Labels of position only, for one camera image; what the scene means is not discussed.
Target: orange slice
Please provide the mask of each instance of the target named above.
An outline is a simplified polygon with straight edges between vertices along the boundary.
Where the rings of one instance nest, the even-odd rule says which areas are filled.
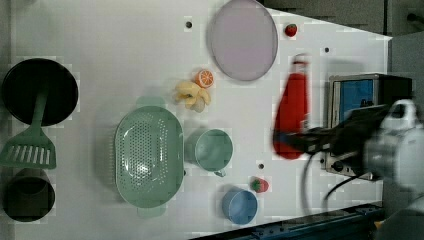
[[[208,88],[213,84],[213,75],[209,70],[201,70],[196,74],[196,83],[202,88]]]

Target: green spatula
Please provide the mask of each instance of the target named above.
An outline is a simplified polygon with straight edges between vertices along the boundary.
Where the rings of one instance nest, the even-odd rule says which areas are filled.
[[[55,146],[41,129],[48,91],[48,83],[44,81],[37,95],[31,125],[6,143],[0,153],[0,165],[22,168],[56,168]]]

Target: purple plate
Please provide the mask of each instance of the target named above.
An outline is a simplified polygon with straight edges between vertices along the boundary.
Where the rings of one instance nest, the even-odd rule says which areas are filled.
[[[261,4],[232,0],[212,24],[212,52],[225,74],[250,81],[268,72],[277,55],[278,36],[274,20]]]

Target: white tabletop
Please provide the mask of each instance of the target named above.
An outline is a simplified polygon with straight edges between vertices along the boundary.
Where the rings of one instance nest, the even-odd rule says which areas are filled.
[[[55,207],[39,222],[16,223],[16,239],[188,239],[303,215],[299,185],[307,156],[286,161],[271,147],[275,109],[292,56],[311,55],[312,126],[322,126],[328,77],[386,73],[389,38],[269,10],[279,37],[276,61],[256,81],[235,81],[222,74],[206,44],[208,22],[225,2],[12,1],[13,63],[39,56],[56,59],[78,79],[80,90],[69,119],[44,128],[57,150],[57,168],[48,171]],[[299,27],[295,38],[283,35],[288,23]],[[213,71],[216,81],[211,105],[198,114],[175,104],[172,94],[176,83],[192,79],[201,68]],[[224,178],[185,163],[183,186],[165,214],[152,219],[140,219],[114,182],[114,131],[143,95],[166,100],[185,138],[199,126],[220,128],[235,146]],[[13,121],[14,133],[23,127]],[[250,224],[233,225],[223,217],[220,200],[232,185],[247,189],[252,176],[267,179],[270,189],[257,194],[259,210]],[[322,197],[343,179],[321,170],[319,161],[313,163],[308,181],[313,213],[321,212]],[[380,201],[381,192],[381,182],[355,180],[337,190],[329,205],[340,209]]]

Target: banana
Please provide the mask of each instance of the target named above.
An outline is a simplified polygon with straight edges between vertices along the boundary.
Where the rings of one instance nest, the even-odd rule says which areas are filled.
[[[191,109],[195,106],[196,112],[201,112],[204,109],[204,104],[209,105],[211,97],[206,89],[201,88],[193,82],[181,82],[175,89],[178,91],[175,99],[180,101],[185,100],[185,107]]]
[[[192,82],[181,82],[175,89],[183,95],[191,95],[196,97],[201,87]]]
[[[208,91],[206,89],[201,88],[199,91],[199,96],[205,101],[206,105],[209,105],[211,103],[211,96],[209,95]]]

